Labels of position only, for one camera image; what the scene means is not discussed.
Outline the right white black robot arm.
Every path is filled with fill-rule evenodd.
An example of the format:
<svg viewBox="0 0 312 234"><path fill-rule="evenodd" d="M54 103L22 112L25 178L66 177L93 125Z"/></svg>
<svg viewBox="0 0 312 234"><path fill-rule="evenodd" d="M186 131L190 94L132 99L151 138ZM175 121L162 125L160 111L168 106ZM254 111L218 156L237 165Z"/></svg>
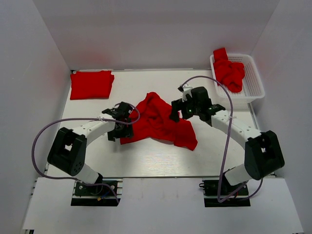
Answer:
<svg viewBox="0 0 312 234"><path fill-rule="evenodd" d="M170 119L179 122L198 116L213 128L226 133L244 149L244 162L222 172L218 188L221 194L232 194L251 179L261 180L274 171L284 167L285 160L278 137L273 131L262 132L230 116L219 104L212 104L204 87L179 87L182 98L172 101Z"/></svg>

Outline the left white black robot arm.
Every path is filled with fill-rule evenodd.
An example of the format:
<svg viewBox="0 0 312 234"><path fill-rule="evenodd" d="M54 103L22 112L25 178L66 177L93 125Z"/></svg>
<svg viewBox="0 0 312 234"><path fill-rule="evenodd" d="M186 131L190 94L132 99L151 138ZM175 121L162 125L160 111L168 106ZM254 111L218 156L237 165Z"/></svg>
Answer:
<svg viewBox="0 0 312 234"><path fill-rule="evenodd" d="M99 117L73 129L58 130L47 161L74 179L86 184L94 195L103 189L103 176L85 163L87 146L103 135L109 141L134 136L130 114L135 108L126 102L105 109Z"/></svg>

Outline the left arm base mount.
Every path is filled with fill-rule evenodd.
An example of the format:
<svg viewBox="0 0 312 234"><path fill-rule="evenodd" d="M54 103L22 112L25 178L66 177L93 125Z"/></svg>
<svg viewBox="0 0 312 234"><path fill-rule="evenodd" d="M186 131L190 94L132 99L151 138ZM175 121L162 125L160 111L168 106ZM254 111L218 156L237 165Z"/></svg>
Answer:
<svg viewBox="0 0 312 234"><path fill-rule="evenodd" d="M71 206L74 207L117 207L118 202L112 190L121 200L123 180L111 178L103 183L110 186L85 186L81 182L74 184Z"/></svg>

